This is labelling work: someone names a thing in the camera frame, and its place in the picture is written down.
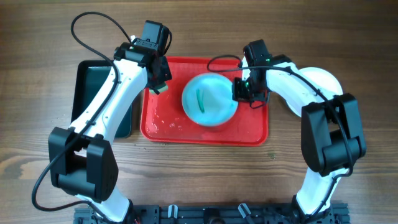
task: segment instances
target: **black tray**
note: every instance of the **black tray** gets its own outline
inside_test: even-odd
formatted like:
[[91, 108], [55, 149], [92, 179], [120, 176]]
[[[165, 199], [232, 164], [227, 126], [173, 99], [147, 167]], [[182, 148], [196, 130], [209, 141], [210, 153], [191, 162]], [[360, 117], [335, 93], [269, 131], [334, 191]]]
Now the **black tray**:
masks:
[[[77, 68], [72, 121], [76, 120], [82, 112], [86, 110], [91, 101], [93, 101], [110, 71], [110, 64], [104, 60], [85, 60], [80, 62]], [[116, 131], [116, 138], [126, 138], [130, 136], [133, 105], [136, 105], [136, 103], [133, 103], [124, 115], [124, 118]]]

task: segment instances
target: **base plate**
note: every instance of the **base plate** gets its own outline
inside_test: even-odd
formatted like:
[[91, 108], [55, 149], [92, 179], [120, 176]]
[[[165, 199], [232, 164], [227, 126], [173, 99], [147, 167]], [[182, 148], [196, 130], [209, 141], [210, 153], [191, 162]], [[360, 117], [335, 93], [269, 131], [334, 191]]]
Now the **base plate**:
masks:
[[[290, 203], [275, 203], [259, 206], [248, 206], [255, 224], [288, 224], [290, 223], [278, 213], [287, 212]], [[168, 218], [168, 207], [158, 205], [135, 205], [134, 211], [140, 216], [141, 224], [204, 224], [203, 212], [206, 208], [216, 208], [226, 224], [246, 224], [238, 211], [238, 206], [204, 206], [178, 207], [177, 219]], [[100, 217], [91, 208], [76, 208], [73, 224], [103, 224]], [[327, 217], [311, 222], [313, 224], [349, 224], [348, 205], [337, 203], [331, 205]]]

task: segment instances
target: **red rectangular tray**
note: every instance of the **red rectangular tray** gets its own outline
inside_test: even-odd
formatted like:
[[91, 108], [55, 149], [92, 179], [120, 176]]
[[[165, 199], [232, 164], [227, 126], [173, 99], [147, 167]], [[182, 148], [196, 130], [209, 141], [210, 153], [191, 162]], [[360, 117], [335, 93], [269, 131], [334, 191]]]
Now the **red rectangular tray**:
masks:
[[[191, 121], [182, 108], [182, 91], [195, 76], [207, 73], [209, 58], [167, 57], [173, 79], [169, 89], [160, 95], [144, 92], [141, 133], [151, 141], [195, 144], [258, 146], [268, 137], [268, 106], [252, 109], [249, 103], [239, 103], [234, 116], [216, 127], [204, 127]], [[211, 64], [214, 69], [236, 68], [236, 60], [220, 59]], [[233, 81], [242, 71], [221, 73]]]

